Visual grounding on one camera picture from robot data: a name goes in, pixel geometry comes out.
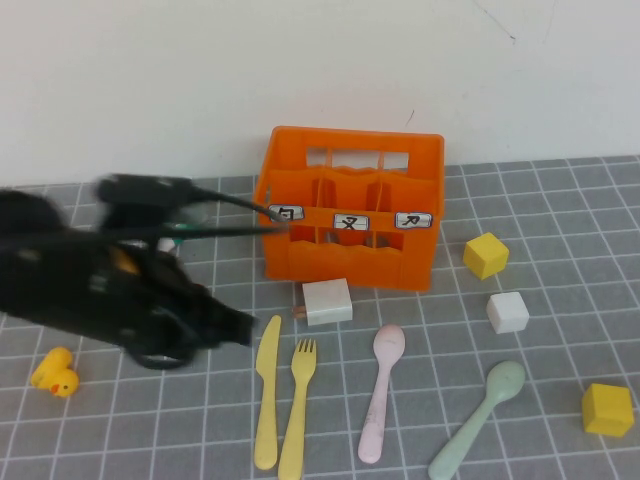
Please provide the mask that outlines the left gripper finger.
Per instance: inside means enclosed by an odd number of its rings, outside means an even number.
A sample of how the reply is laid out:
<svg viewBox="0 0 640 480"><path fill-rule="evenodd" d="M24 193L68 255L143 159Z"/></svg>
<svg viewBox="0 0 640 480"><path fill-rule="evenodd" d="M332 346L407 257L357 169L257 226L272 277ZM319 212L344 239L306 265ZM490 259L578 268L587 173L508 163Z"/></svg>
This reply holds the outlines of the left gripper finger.
<svg viewBox="0 0 640 480"><path fill-rule="evenodd" d="M250 346L255 318L223 303L213 302L209 312L209 347L223 343Z"/></svg>

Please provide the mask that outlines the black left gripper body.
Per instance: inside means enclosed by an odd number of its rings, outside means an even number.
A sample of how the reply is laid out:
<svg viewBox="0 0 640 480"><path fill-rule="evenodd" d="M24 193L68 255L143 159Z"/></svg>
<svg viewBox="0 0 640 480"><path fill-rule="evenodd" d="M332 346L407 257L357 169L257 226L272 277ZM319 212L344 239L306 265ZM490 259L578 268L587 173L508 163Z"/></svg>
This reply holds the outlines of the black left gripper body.
<svg viewBox="0 0 640 480"><path fill-rule="evenodd" d="M110 247L89 282L89 336L133 358L191 358L220 343L220 303L175 257Z"/></svg>

